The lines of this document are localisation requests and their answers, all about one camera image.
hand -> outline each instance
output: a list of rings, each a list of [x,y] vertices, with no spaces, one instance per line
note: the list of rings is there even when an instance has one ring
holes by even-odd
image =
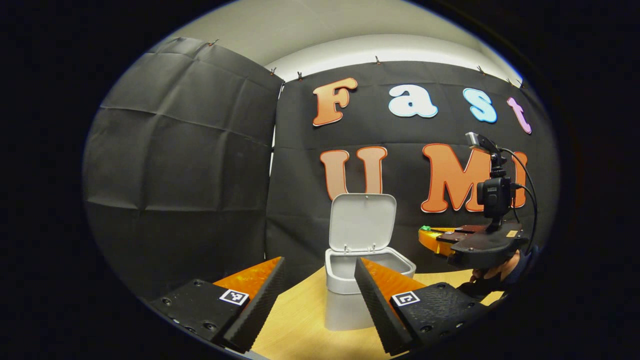
[[[500,281],[503,281],[516,267],[518,262],[520,261],[520,250],[516,250],[515,254],[511,257],[511,259],[505,261],[503,264],[496,266],[494,268],[489,269],[484,275],[485,279],[491,279],[500,273]],[[474,282],[478,280],[482,276],[482,271],[479,269],[475,269],[472,272],[470,282]]]

person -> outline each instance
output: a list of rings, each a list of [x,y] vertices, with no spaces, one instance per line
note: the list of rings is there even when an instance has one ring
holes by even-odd
[[[490,269],[475,269],[469,282],[458,287],[463,293],[482,301],[493,291],[504,291],[501,299],[508,295],[509,290],[520,278],[526,275],[540,255],[540,248],[532,245],[528,254],[523,255],[516,250],[511,259]]]

white wall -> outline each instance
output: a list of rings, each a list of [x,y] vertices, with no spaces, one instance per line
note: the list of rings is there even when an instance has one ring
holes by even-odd
[[[361,63],[374,63],[376,56],[384,61],[428,61],[446,63],[477,70],[520,86],[522,77],[500,55],[478,41],[477,48],[469,47],[430,37],[400,34],[378,34],[349,37],[296,51],[277,59],[265,68],[276,68],[275,74],[284,81]]]

orange letter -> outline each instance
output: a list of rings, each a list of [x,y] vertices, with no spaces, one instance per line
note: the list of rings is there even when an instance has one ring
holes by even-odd
[[[357,86],[358,82],[354,78],[346,78],[316,88],[314,94],[318,97],[318,114],[314,119],[314,126],[331,124],[342,119],[342,112],[336,111],[335,105],[346,107],[349,104],[349,92],[344,88],[353,90]]]
[[[363,147],[356,153],[364,162],[365,193],[382,193],[382,159],[387,157],[384,147]],[[344,164],[349,159],[349,153],[344,150],[330,150],[320,154],[320,161],[324,164],[326,191],[333,201],[336,196],[348,193]]]
[[[518,156],[518,159],[522,161],[524,166],[527,166],[527,156],[524,154],[524,152],[515,151],[515,154]],[[516,160],[516,158],[514,158],[513,156],[511,157],[511,159],[516,164],[515,182],[518,184],[526,185],[527,174],[524,172],[524,167],[522,167],[518,162],[518,160]],[[521,208],[522,206],[524,206],[524,202],[525,202],[524,189],[516,190],[516,208]]]
[[[472,150],[467,167],[462,170],[460,162],[449,145],[432,143],[422,148],[422,153],[431,162],[429,197],[421,206],[425,213],[441,213],[449,207],[449,204],[444,200],[445,187],[449,191],[453,210],[457,211],[462,207],[469,190],[472,192],[471,199],[466,203],[467,210],[483,210],[483,206],[477,203],[475,185],[489,178],[491,170],[489,154]]]

black fabric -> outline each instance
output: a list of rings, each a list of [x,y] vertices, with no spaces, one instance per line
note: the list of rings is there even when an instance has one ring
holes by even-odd
[[[314,89],[345,78],[358,82],[349,91],[349,104],[337,109],[343,118],[333,124],[314,127],[317,113]],[[396,85],[412,84],[425,88],[438,113],[432,118],[397,117],[388,108],[388,91]],[[496,123],[478,121],[465,100],[464,88],[475,88],[489,95],[497,112]],[[536,239],[543,243],[552,226],[559,193],[561,164],[549,119],[529,90],[511,86],[499,78],[454,65],[417,61],[392,61],[352,65],[305,76],[303,81],[285,84],[276,111],[276,144],[267,205],[266,254],[268,258],[287,257],[287,285],[304,280],[324,264],[328,245],[331,200],[327,194],[324,165],[320,154],[327,150],[349,152],[345,164],[349,192],[365,191],[364,164],[356,157],[362,147],[378,145],[388,151],[382,161],[383,193],[397,200],[396,225],[389,246],[417,265],[418,272],[457,270],[436,258],[417,239],[422,225],[450,227],[488,224],[482,213],[449,208],[443,213],[423,213],[420,205],[429,195],[429,160],[422,148],[429,143],[451,145],[462,167],[471,150],[465,133],[487,136],[501,147],[522,151],[528,157],[527,169],[534,180],[539,211]],[[507,99],[513,97],[523,108],[532,127],[527,134],[517,121]],[[515,176],[509,161],[508,174]],[[518,208],[524,228],[531,230],[532,201]],[[509,212],[505,219],[512,219]]]
[[[135,294],[264,260],[281,84],[223,47],[172,38],[108,93],[86,143],[84,199],[96,242]]]

